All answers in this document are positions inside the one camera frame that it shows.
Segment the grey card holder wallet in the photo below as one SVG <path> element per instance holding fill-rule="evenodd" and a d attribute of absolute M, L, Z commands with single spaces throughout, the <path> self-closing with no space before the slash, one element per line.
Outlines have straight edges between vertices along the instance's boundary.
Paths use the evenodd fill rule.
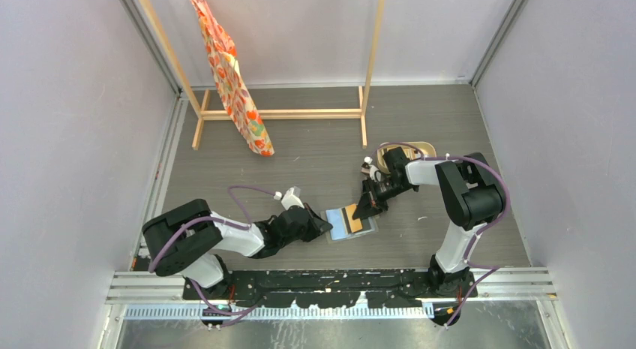
<path fill-rule="evenodd" d="M 356 204 L 350 204 L 324 212 L 324 219 L 332 226 L 328 232 L 328 238 L 332 242 L 355 239 L 378 231 L 377 223 L 373 217 L 354 219 L 353 214 L 356 209 Z"/>

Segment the gold card black stripe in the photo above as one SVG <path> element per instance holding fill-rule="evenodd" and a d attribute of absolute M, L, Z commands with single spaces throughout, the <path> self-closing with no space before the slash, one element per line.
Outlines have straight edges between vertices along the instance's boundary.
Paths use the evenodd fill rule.
<path fill-rule="evenodd" d="M 353 217 L 356 209 L 357 205 L 352 203 L 340 210 L 343 217 L 344 230 L 346 234 L 357 234 L 362 228 L 361 219 Z"/>

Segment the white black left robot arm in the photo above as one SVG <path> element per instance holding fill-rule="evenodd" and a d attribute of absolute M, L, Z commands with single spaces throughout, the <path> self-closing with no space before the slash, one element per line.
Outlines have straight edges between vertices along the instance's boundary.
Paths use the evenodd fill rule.
<path fill-rule="evenodd" d="M 222 299 L 229 293 L 229 272 L 215 251 L 264 259 L 291 243 L 310 242 L 332 228 L 306 203 L 248 224 L 225 218 L 210 210 L 205 200 L 195 199 L 147 221 L 141 231 L 151 257 L 150 273 L 182 275 L 195 281 L 210 298 Z"/>

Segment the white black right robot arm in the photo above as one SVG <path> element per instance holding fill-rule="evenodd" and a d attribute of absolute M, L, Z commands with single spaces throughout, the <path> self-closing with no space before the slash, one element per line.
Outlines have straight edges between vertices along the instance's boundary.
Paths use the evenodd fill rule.
<path fill-rule="evenodd" d="M 509 208 L 508 189 L 480 152 L 464 156 L 430 157 L 413 144 L 382 145 L 385 169 L 366 157 L 366 179 L 352 213 L 366 219 L 388 210 L 388 201 L 423 185 L 440 189 L 449 226 L 439 250 L 431 257 L 426 283 L 437 296 L 448 296 L 467 282 L 470 255 L 486 229 Z"/>

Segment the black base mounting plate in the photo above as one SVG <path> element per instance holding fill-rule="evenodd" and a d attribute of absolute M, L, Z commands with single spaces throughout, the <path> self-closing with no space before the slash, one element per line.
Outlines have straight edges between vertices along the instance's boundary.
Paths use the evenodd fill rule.
<path fill-rule="evenodd" d="M 211 292 L 207 300 L 230 300 L 242 307 L 266 308 L 352 308 L 366 302 L 368 308 L 410 308 L 423 299 L 439 299 L 459 304 L 469 292 L 475 277 L 447 284 L 434 284 L 427 270 L 342 269 L 342 270 L 236 270 Z"/>

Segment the cream oval tray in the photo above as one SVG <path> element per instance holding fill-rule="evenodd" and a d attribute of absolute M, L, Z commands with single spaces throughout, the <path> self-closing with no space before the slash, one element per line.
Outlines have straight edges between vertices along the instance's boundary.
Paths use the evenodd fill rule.
<path fill-rule="evenodd" d="M 425 141 L 419 142 L 405 142 L 405 143 L 393 143 L 390 144 L 388 142 L 382 143 L 380 148 L 376 151 L 376 166 L 384 173 L 388 173 L 388 165 L 383 158 L 384 154 L 387 153 L 390 149 L 395 149 L 397 147 L 402 148 L 405 156 L 409 160 L 419 159 L 421 156 L 429 156 L 435 157 L 437 155 L 437 151 L 434 146 Z"/>

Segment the floral fabric bag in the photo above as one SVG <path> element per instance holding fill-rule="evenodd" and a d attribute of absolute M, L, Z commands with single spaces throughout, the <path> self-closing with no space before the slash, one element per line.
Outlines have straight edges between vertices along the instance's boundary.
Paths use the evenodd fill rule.
<path fill-rule="evenodd" d="M 214 84 L 226 114 L 252 152 L 272 156 L 275 150 L 242 79 L 233 39 L 213 16 L 206 0 L 190 0 L 190 3 L 198 18 Z"/>

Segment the wooden rack frame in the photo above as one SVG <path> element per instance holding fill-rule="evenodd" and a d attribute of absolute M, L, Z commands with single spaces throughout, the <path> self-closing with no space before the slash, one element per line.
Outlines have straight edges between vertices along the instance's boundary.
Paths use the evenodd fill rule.
<path fill-rule="evenodd" d="M 368 146 L 366 112 L 368 99 L 371 90 L 371 81 L 374 72 L 374 64 L 377 54 L 377 46 L 380 37 L 380 29 L 384 13 L 386 0 L 378 0 L 376 13 L 374 16 L 373 37 L 370 46 L 370 54 L 367 64 L 367 73 L 364 84 L 358 87 L 359 106 L 357 108 L 340 109 L 277 109 L 260 110 L 264 120 L 295 120 L 295 119 L 357 119 L 361 126 L 361 145 L 365 149 Z M 209 110 L 211 91 L 206 89 L 202 101 L 198 101 L 194 91 L 185 75 L 185 72 L 177 58 L 177 55 L 170 43 L 169 38 L 161 24 L 160 19 L 150 0 L 138 0 L 142 16 L 148 20 L 151 32 L 156 35 L 160 48 L 163 50 L 162 57 L 167 60 L 169 69 L 175 74 L 177 79 L 177 95 L 185 93 L 188 103 L 193 107 L 197 117 L 195 134 L 193 136 L 192 148 L 197 150 L 200 147 L 203 128 L 207 121 L 225 121 L 230 117 L 223 110 Z"/>

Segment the aluminium front rail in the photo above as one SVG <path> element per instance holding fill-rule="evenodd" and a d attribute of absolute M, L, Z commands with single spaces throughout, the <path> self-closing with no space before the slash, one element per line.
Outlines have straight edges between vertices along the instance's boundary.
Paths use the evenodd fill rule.
<path fill-rule="evenodd" d="M 352 307 L 367 302 L 373 308 L 409 306 L 416 300 L 555 300 L 557 294 L 544 268 L 503 268 L 493 274 L 473 269 L 466 279 L 435 288 L 423 269 L 239 270 L 229 283 L 204 297 L 239 305 L 286 308 Z"/>

